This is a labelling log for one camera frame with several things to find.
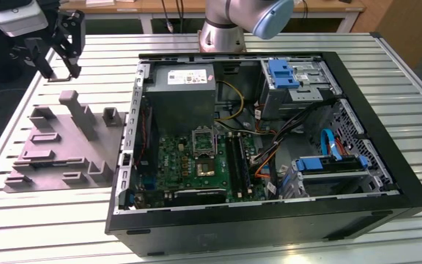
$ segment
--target white table surface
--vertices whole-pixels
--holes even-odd
[[[411,263],[422,262],[422,213],[393,221],[354,240],[140,259],[104,234],[110,188],[6,194],[4,180],[21,152],[33,106],[58,105],[76,90],[93,112],[128,111],[137,55],[197,52],[197,35],[88,36],[81,76],[46,83],[36,75],[0,138],[0,263]],[[249,51],[335,51],[422,182],[422,82],[382,40],[369,34],[246,35]],[[62,61],[53,58],[53,67]]]

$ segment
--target wire bundle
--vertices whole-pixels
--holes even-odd
[[[322,102],[313,103],[309,107],[306,107],[302,111],[299,111],[282,125],[279,131],[273,137],[271,140],[271,145],[266,148],[266,150],[259,153],[253,159],[258,160],[261,159],[265,155],[267,155],[266,159],[263,160],[261,166],[258,167],[255,171],[255,177],[257,178],[269,178],[270,176],[259,174],[261,169],[263,168],[265,164],[271,160],[273,156],[275,155],[275,152],[278,150],[279,144],[282,140],[285,139],[286,134],[297,128],[307,118],[309,114],[321,106],[327,106],[334,104],[337,101],[335,98],[327,99]]]

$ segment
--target black cable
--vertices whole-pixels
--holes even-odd
[[[184,12],[184,0],[180,0],[180,4],[181,4],[181,21],[180,21],[180,32],[184,33],[184,21],[185,21],[185,18],[184,18],[184,15],[185,15],[185,12]]]
[[[224,124],[221,121],[214,121],[217,123],[220,123],[225,128],[228,128],[229,130],[233,130],[233,131],[237,131],[237,132],[246,132],[246,133],[250,133],[250,134],[258,134],[258,135],[266,135],[265,133],[258,133],[258,132],[254,132],[249,129],[238,129],[238,128],[233,128],[232,126]]]
[[[259,159],[266,154],[270,154],[273,152],[274,148],[278,147],[278,145],[281,144],[282,140],[285,139],[286,133],[289,133],[294,128],[297,128],[303,123],[303,121],[307,118],[307,116],[311,113],[311,111],[314,111],[321,106],[327,106],[327,105],[334,104],[337,101],[338,101],[338,99],[330,98],[330,99],[327,99],[327,100],[325,100],[322,102],[311,103],[310,106],[307,106],[302,111],[299,111],[285,122],[285,124],[282,125],[279,131],[277,132],[277,134],[273,137],[271,145],[266,148],[266,150],[261,154],[255,155],[254,160]]]
[[[178,0],[176,0],[176,5],[177,5],[178,18],[180,18],[180,33],[184,33],[184,18],[181,17]]]
[[[307,3],[305,0],[302,0],[302,3],[303,3],[303,14],[302,14],[302,19],[301,19],[301,24],[305,22],[306,18],[309,17]]]
[[[166,29],[170,31],[170,26],[172,26],[172,24],[170,24],[170,21],[169,21],[169,16],[168,16],[168,14],[166,14],[166,9],[165,9],[164,0],[161,0],[161,2],[162,2],[164,15],[165,15],[165,21],[166,21]]]

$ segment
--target blue drive bracket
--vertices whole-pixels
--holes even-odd
[[[299,158],[295,161],[297,170],[314,170],[314,169],[323,169],[322,162],[319,158]]]
[[[267,61],[267,71],[273,77],[277,89],[299,87],[299,82],[294,79],[294,69],[283,59],[270,59]]]

